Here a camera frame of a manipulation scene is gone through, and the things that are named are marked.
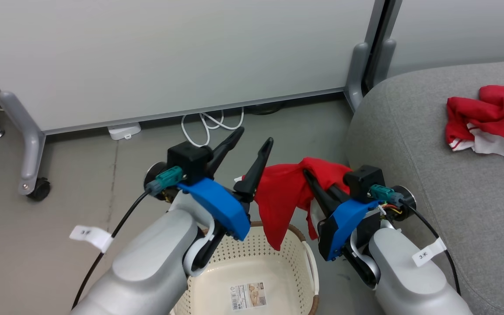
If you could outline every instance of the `basket handle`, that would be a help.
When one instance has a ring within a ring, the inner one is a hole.
[[[314,253],[312,253],[312,249],[310,249],[310,246],[306,243],[306,241],[302,241],[302,245],[306,250],[306,258],[308,259],[308,266],[310,267],[310,279],[312,281],[312,284],[314,285],[314,295],[318,295],[320,283],[318,280],[318,268],[316,267]]]

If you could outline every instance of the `teal connector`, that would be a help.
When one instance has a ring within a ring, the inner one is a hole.
[[[393,205],[400,206],[400,199],[402,199],[402,194],[394,191],[391,188],[380,186],[380,185],[372,185],[371,196],[376,200],[383,200],[388,203],[392,203]]]
[[[180,167],[170,168],[160,174],[158,174],[154,181],[148,183],[145,188],[149,191],[149,195],[156,196],[163,189],[171,186],[175,186],[184,180],[184,172]]]

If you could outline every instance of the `white cloth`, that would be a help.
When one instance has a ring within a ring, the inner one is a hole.
[[[468,130],[475,137],[474,141],[456,139],[450,144],[452,151],[472,148],[476,153],[495,153],[504,156],[504,138],[496,134],[484,132],[473,124],[468,124]]]

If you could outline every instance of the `red garment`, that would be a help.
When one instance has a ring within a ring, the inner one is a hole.
[[[479,99],[449,98],[446,102],[446,142],[454,143],[454,147],[451,145],[453,149],[461,140],[474,140],[474,135],[468,130],[468,123],[504,138],[504,86],[488,85],[480,88]]]
[[[305,157],[299,164],[278,164],[264,169],[254,200],[260,209],[260,218],[268,243],[278,251],[296,207],[308,212],[308,233],[316,239],[316,230],[310,219],[310,201],[314,195],[302,173],[308,169],[324,190],[337,184],[346,193],[350,188],[343,183],[343,176],[351,169],[313,157]]]

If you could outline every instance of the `floor seam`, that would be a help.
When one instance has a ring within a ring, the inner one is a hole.
[[[108,217],[106,218],[106,231],[110,232],[110,221],[112,221],[112,213],[114,212],[114,184],[116,183],[116,167],[118,165],[118,149],[120,141],[116,141],[116,153],[114,155],[114,165],[112,170],[112,186],[110,187],[110,202],[108,203]]]

